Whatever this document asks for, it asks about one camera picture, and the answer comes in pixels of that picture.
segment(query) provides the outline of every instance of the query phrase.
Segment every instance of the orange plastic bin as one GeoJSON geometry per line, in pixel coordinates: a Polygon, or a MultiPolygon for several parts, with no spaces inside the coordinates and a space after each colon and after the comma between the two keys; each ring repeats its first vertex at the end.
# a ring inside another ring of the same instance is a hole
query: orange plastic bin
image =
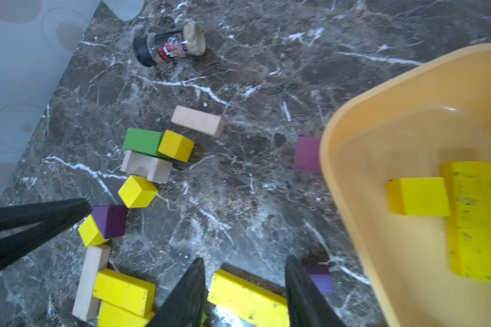
{"type": "Polygon", "coordinates": [[[391,327],[490,327],[491,284],[453,274],[441,217],[389,212],[385,183],[491,161],[491,43],[452,52],[347,102],[321,168],[391,327]]]}

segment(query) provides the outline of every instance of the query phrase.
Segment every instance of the beige wooden block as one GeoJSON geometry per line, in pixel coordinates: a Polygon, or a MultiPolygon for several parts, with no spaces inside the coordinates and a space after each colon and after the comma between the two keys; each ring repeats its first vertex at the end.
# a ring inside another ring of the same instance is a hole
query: beige wooden block
{"type": "Polygon", "coordinates": [[[147,178],[148,181],[165,184],[173,163],[150,155],[126,150],[121,171],[147,178]]]}
{"type": "Polygon", "coordinates": [[[82,321],[95,318],[98,313],[100,300],[92,296],[92,291],[95,288],[96,275],[107,267],[110,253],[111,246],[105,244],[87,248],[73,306],[73,316],[82,321]]]}
{"type": "Polygon", "coordinates": [[[223,129],[222,117],[182,106],[176,106],[171,121],[216,138],[220,137],[223,129]]]}

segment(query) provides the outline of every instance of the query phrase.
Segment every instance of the green block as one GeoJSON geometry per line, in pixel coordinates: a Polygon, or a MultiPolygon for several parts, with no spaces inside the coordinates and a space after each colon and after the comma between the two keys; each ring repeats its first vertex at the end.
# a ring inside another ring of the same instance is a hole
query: green block
{"type": "Polygon", "coordinates": [[[202,311],[202,320],[200,321],[200,327],[203,326],[203,324],[205,324],[207,320],[207,314],[205,311],[202,311]]]}
{"type": "Polygon", "coordinates": [[[169,159],[168,156],[158,153],[158,147],[163,137],[164,133],[161,132],[129,128],[125,135],[124,148],[158,158],[169,159]]]}

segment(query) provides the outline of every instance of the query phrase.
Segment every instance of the dirty yellow block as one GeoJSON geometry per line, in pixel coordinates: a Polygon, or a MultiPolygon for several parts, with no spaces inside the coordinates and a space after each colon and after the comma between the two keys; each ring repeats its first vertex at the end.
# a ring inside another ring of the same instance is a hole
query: dirty yellow block
{"type": "Polygon", "coordinates": [[[442,177],[398,178],[386,184],[392,213],[406,216],[449,216],[442,177]]]}
{"type": "Polygon", "coordinates": [[[285,298],[227,271],[215,272],[207,299],[257,327],[289,327],[285,298]]]}
{"type": "Polygon", "coordinates": [[[96,275],[92,295],[144,317],[153,308],[155,290],[147,281],[104,269],[96,275]]]}
{"type": "Polygon", "coordinates": [[[189,161],[193,147],[195,147],[195,142],[183,135],[166,130],[162,142],[158,147],[158,152],[173,159],[187,162],[189,161]]]}
{"type": "Polygon", "coordinates": [[[128,208],[145,208],[157,195],[157,187],[144,177],[131,175],[118,190],[128,208]]]}
{"type": "Polygon", "coordinates": [[[145,327],[153,319],[151,311],[144,317],[102,301],[98,313],[98,327],[145,327]]]}
{"type": "Polygon", "coordinates": [[[452,211],[445,222],[451,270],[491,283],[491,162],[447,162],[441,171],[452,211]]]}
{"type": "Polygon", "coordinates": [[[79,234],[84,241],[84,245],[86,247],[100,245],[107,242],[106,239],[102,236],[102,233],[98,229],[95,220],[92,218],[92,215],[87,216],[85,221],[79,227],[79,234]]]}

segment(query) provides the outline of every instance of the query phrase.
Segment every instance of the jar label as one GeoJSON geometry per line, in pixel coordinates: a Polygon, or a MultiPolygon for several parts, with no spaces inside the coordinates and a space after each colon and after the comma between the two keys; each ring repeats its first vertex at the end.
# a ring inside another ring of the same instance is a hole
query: jar label
{"type": "Polygon", "coordinates": [[[156,35],[154,44],[158,55],[165,61],[171,62],[187,57],[187,47],[182,30],[156,35]]]}

